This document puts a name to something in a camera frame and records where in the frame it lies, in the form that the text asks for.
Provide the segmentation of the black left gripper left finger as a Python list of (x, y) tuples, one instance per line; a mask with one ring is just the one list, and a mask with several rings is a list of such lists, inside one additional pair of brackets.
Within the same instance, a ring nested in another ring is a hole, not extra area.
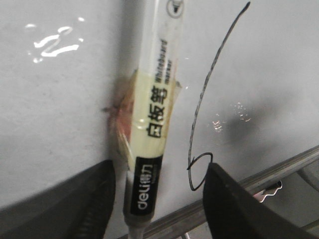
[(111, 217), (116, 176), (111, 160), (0, 211), (2, 239), (101, 239)]

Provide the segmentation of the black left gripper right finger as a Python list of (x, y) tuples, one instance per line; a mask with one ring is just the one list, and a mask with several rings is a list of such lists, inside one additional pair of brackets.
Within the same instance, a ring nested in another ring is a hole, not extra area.
[(209, 163), (203, 207), (214, 239), (313, 239), (242, 188), (221, 166)]

